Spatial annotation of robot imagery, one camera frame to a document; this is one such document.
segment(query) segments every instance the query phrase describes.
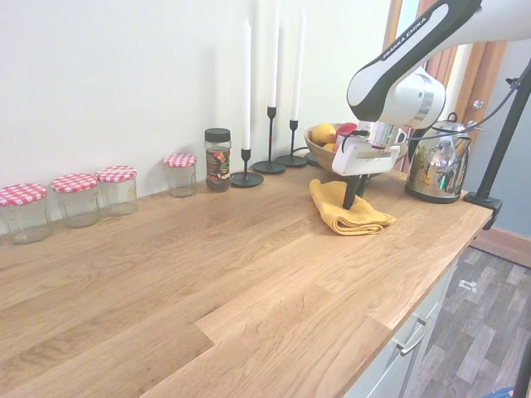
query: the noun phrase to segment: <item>yellow cloth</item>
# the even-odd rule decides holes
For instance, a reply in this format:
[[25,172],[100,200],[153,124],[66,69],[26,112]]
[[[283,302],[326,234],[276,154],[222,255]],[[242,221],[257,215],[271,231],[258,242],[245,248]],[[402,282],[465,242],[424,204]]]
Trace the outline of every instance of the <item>yellow cloth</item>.
[[346,182],[333,181],[321,184],[312,180],[309,192],[321,213],[323,221],[340,235],[374,235],[397,219],[374,210],[365,199],[356,197],[350,210],[343,209]]

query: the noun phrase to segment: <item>empty jar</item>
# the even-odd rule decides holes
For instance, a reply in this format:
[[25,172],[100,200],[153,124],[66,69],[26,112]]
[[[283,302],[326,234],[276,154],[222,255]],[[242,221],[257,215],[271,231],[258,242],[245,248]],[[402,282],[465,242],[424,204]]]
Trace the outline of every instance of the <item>empty jar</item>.
[[163,159],[169,194],[189,197],[196,193],[197,158],[187,153],[173,153]]
[[93,174],[76,173],[56,178],[51,184],[69,228],[84,228],[100,220],[97,182]]
[[46,194],[46,188],[39,184],[19,184],[0,189],[0,216],[13,243],[32,243],[51,234]]
[[110,216],[125,216],[137,209],[136,175],[130,166],[106,167],[96,173]]

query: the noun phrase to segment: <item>kettle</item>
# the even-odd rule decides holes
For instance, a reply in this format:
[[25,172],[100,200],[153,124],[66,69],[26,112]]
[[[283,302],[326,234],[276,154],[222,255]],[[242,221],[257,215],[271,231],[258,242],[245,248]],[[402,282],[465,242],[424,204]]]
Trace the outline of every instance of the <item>kettle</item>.
[[[436,129],[455,131],[448,135]],[[406,181],[406,192],[433,203],[453,203],[460,198],[470,157],[472,140],[465,126],[457,122],[457,114],[448,120],[435,122],[432,127],[417,130],[413,138],[431,138],[409,143],[411,168]]]

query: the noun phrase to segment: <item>glass jar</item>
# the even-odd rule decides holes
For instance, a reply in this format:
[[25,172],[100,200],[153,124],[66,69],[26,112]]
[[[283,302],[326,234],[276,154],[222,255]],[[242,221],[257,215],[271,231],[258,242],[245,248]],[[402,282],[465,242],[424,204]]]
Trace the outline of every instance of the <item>glass jar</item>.
[[92,226],[100,220],[98,179],[92,174],[67,174],[53,181],[61,214],[69,228]]
[[163,159],[169,194],[189,197],[196,193],[197,158],[188,153],[173,153]]
[[231,132],[228,129],[205,130],[207,150],[207,187],[224,192],[231,187]]
[[51,235],[47,190],[39,184],[19,184],[0,189],[0,216],[16,245]]
[[96,173],[107,214],[125,216],[137,210],[136,176],[130,166],[112,166]]

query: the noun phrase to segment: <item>red gingham lid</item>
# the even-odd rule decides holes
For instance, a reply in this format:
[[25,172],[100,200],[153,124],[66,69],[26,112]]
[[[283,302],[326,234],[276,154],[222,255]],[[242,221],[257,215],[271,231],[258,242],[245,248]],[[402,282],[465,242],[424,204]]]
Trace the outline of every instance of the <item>red gingham lid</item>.
[[136,178],[136,170],[130,166],[111,166],[102,168],[96,173],[102,182],[123,182]]
[[188,167],[197,163],[197,158],[187,153],[172,153],[163,160],[169,167]]
[[95,187],[97,182],[95,175],[77,172],[56,178],[51,183],[51,187],[55,192],[60,193],[83,192]]
[[18,184],[0,189],[0,206],[19,206],[40,201],[47,194],[40,184]]

